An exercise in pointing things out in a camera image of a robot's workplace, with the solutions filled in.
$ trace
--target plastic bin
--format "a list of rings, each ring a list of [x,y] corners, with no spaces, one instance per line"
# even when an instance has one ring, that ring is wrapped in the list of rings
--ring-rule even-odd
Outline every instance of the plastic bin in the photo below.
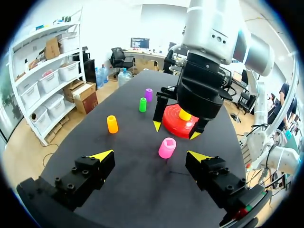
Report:
[[[40,99],[37,83],[38,82],[35,82],[33,85],[27,84],[26,86],[19,89],[23,104],[26,109],[29,109]]]
[[[53,89],[59,86],[58,69],[55,70],[53,73],[49,74],[48,76],[43,77],[39,81],[46,93],[51,92]]]
[[[61,94],[56,94],[44,104],[54,118],[59,117],[66,109],[63,98]]]
[[[44,106],[40,106],[36,109],[31,115],[31,119],[33,124],[36,126],[40,134],[43,134],[43,132],[51,125],[51,119],[48,116],[48,110]]]
[[[77,32],[67,32],[57,36],[58,42],[61,44],[60,53],[66,53],[79,48],[79,36]]]
[[[59,77],[62,81],[68,82],[79,75],[78,71],[79,61],[71,61],[69,63],[62,64],[59,67]]]

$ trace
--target white shelving unit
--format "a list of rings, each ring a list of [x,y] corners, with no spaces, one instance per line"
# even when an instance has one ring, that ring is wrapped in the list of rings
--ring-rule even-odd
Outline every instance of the white shelving unit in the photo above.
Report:
[[[59,123],[59,121],[66,114],[68,114],[75,107],[75,104],[68,102],[67,100],[64,100],[66,106],[65,111],[58,118],[52,118],[52,116],[50,116],[51,124],[42,133],[39,132],[38,129],[35,127],[35,125],[31,121],[30,116],[32,113],[35,112],[35,110],[38,107],[43,105],[53,95],[57,93],[62,93],[63,87],[65,87],[69,83],[73,82],[74,80],[80,77],[82,77],[82,79],[85,81],[86,79],[85,69],[84,69],[82,46],[80,44],[80,40],[79,40],[78,49],[60,54],[56,58],[41,63],[32,70],[28,71],[25,75],[23,75],[18,80],[16,80],[16,77],[17,75],[22,73],[22,71],[24,71],[22,68],[22,65],[24,65],[24,60],[27,59],[29,63],[33,61],[38,55],[38,53],[43,49],[43,47],[45,46],[45,42],[47,40],[59,34],[69,32],[71,29],[73,32],[78,33],[80,39],[81,14],[82,14],[82,9],[72,15],[72,20],[75,18],[75,15],[80,15],[77,21],[65,22],[65,23],[45,27],[30,33],[29,35],[23,37],[20,40],[17,41],[14,40],[9,49],[9,75],[10,75],[10,80],[13,87],[14,95],[24,115],[24,118],[30,125],[35,135],[41,140],[41,142],[44,145],[47,145],[47,142],[45,141],[45,137],[47,136],[47,134],[56,126],[57,123]],[[57,86],[47,94],[41,88],[39,88],[40,99],[37,102],[35,102],[30,108],[27,109],[21,99],[20,96],[21,92],[19,87],[24,87],[25,85],[33,84],[33,81],[38,81],[40,78],[42,78],[42,74],[44,72],[46,72],[49,69],[56,70],[56,68],[58,68],[61,64],[71,60],[71,55],[77,53],[79,54],[81,73],[75,75],[75,78],[73,78],[68,82],[59,80],[59,86]]]

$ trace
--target red plate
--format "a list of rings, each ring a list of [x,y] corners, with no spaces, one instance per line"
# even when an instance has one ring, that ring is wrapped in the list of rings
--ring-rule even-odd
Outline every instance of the red plate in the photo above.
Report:
[[[172,134],[189,138],[189,132],[198,121],[198,118],[191,116],[189,121],[184,121],[179,118],[181,107],[178,104],[167,106],[163,114],[162,123]]]

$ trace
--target desk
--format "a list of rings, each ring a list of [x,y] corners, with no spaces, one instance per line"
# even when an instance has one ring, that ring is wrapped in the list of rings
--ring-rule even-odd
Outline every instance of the desk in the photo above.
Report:
[[[159,54],[159,53],[142,53],[141,51],[137,50],[127,50],[124,52],[125,56],[134,56],[135,58],[142,58],[142,59],[147,59],[147,60],[152,60],[152,61],[157,61],[158,67],[160,70],[163,69],[163,63],[164,59],[167,56],[167,53],[165,54]]]
[[[154,94],[162,86],[172,86],[177,77],[150,70],[142,71],[99,104],[64,139],[41,176],[54,184],[74,166],[81,155],[114,149],[116,166],[100,191],[94,191],[75,213],[107,227],[125,228],[202,228],[218,227],[226,214],[206,191],[200,191],[185,168],[186,151],[220,156],[230,170],[245,177],[245,166],[238,140],[224,106],[194,140],[171,135],[164,127],[157,133],[152,118],[156,96],[147,112],[138,111],[146,88]],[[117,134],[108,133],[106,118],[115,115]],[[166,137],[177,146],[164,160],[158,149]]]

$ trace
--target purple cup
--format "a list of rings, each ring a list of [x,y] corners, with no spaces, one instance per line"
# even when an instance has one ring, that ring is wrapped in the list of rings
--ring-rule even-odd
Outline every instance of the purple cup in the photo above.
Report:
[[[151,102],[153,99],[153,90],[146,89],[146,93],[145,93],[144,97],[147,99],[147,102]]]

